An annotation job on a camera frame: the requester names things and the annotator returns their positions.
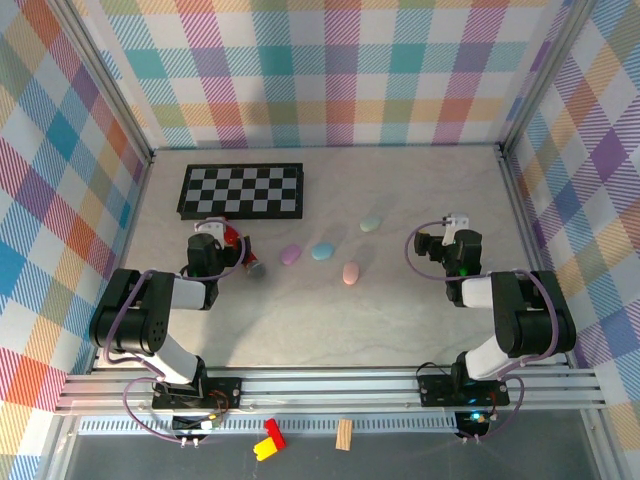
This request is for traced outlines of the black white chessboard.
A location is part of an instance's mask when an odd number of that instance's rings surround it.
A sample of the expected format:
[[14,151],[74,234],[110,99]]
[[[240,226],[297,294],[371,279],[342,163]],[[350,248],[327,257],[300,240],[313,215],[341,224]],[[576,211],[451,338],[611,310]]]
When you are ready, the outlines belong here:
[[183,221],[301,219],[303,190],[301,163],[190,164],[177,213]]

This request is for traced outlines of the black controller board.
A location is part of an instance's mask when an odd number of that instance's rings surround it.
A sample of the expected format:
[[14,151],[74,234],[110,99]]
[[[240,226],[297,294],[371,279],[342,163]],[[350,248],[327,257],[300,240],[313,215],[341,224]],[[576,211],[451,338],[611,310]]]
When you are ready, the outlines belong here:
[[204,416],[173,416],[171,428],[173,431],[209,431],[217,429],[224,420],[223,414],[211,413]]
[[491,427],[489,411],[463,411],[455,413],[457,431],[455,435],[461,439],[482,437],[488,434]]

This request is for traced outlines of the tall red toy brick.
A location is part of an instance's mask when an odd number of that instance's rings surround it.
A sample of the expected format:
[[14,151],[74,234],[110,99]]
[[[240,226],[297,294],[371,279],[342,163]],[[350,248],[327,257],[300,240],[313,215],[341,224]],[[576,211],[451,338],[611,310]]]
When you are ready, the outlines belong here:
[[268,436],[273,440],[277,450],[282,450],[286,447],[286,441],[282,435],[277,421],[274,418],[268,419],[265,422],[265,429]]

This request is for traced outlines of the yellow toy brick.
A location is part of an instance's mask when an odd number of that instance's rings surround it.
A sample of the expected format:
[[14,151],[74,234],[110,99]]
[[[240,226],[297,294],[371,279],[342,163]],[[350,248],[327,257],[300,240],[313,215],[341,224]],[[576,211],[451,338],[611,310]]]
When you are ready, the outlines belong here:
[[266,437],[253,447],[256,460],[262,462],[278,452],[278,447],[272,437]]

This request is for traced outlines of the aluminium side rail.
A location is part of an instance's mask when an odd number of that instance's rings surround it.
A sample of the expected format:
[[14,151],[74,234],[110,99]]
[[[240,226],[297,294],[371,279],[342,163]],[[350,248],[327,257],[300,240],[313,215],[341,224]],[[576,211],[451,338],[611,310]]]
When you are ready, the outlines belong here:
[[[125,230],[125,236],[122,241],[122,249],[120,254],[113,261],[111,272],[108,274],[107,279],[105,280],[106,284],[108,284],[108,282],[111,279],[111,276],[113,275],[116,269],[123,268],[125,266],[125,263],[129,255],[132,239],[135,234],[136,224],[140,215],[141,205],[144,202],[144,196],[146,193],[146,189],[149,182],[149,178],[151,176],[152,169],[153,169],[153,162],[148,163],[142,169],[142,175],[140,177],[137,196],[135,198],[135,201],[131,202],[130,214],[127,220],[127,228]],[[127,356],[124,356],[124,362],[117,363],[117,360],[120,360],[120,359],[121,357],[117,356],[114,358],[113,363],[104,362],[103,350],[100,347],[96,347],[92,345],[90,353],[88,354],[87,365],[86,365],[86,368],[84,369],[84,373],[91,374],[97,368],[111,368],[111,367],[121,368],[123,365],[139,364],[138,360],[128,360]]]
[[525,268],[494,276],[496,337],[506,349],[510,364],[505,370],[510,371],[571,351],[577,333],[556,275],[542,264],[514,167],[496,148],[495,153],[527,262]]

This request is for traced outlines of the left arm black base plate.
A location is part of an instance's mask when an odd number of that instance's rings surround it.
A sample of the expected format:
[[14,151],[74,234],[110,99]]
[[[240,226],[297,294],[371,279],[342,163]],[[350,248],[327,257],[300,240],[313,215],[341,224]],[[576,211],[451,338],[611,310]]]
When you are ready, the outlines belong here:
[[242,379],[206,377],[193,384],[153,384],[152,407],[165,410],[238,409]]

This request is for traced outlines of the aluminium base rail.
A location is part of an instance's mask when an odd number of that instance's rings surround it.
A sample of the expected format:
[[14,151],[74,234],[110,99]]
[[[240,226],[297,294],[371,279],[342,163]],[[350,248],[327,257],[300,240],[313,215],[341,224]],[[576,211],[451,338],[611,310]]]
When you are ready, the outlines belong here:
[[[209,376],[242,379],[235,413],[386,413],[420,409],[490,410],[492,407],[422,407],[418,377],[439,375],[438,369],[212,369]],[[152,384],[140,382],[139,369],[98,368],[89,375],[71,375],[56,406],[58,414],[116,414],[126,407],[144,413],[189,413],[214,410],[165,410],[152,407]],[[506,381],[512,409],[601,409],[604,395],[593,371],[563,363],[529,366]]]

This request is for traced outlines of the aluminium corner post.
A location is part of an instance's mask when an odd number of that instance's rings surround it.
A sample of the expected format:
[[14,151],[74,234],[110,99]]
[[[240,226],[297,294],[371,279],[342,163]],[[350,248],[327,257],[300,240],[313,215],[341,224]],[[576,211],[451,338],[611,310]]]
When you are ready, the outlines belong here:
[[63,31],[70,37],[82,63],[96,83],[98,90],[105,96],[124,133],[134,145],[134,149],[142,156],[146,165],[151,165],[154,156],[153,149],[124,95],[119,90],[73,0],[46,0],[46,3],[52,9]]
[[523,58],[522,80],[507,97],[510,109],[496,140],[502,158],[513,154],[597,1],[550,0],[545,7]]

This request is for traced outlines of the aluminium frame leg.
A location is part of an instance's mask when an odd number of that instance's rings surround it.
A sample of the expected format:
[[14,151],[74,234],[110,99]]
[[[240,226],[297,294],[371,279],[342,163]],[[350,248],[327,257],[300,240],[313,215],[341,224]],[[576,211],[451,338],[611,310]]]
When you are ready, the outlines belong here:
[[600,411],[583,409],[581,416],[600,479],[617,480],[618,468]]
[[65,480],[77,439],[79,417],[61,416],[56,424],[55,442],[52,447],[45,480]]

